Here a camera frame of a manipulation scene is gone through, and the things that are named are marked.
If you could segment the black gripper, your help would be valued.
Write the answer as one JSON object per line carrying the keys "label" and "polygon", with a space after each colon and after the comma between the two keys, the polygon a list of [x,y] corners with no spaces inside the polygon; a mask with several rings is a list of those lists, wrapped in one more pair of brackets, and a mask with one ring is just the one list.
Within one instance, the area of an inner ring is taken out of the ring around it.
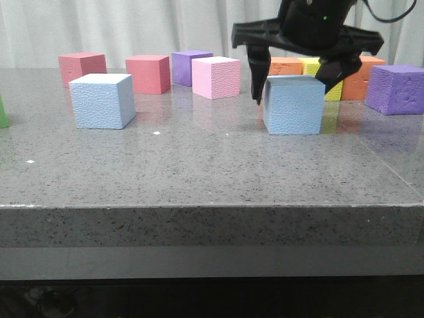
{"label": "black gripper", "polygon": [[325,94],[361,68],[358,54],[376,55],[380,51],[384,44],[380,33],[345,25],[355,3],[282,1],[276,18],[233,25],[233,48],[247,46],[251,96],[257,105],[261,102],[271,64],[270,46],[320,56],[315,78],[325,85]]}

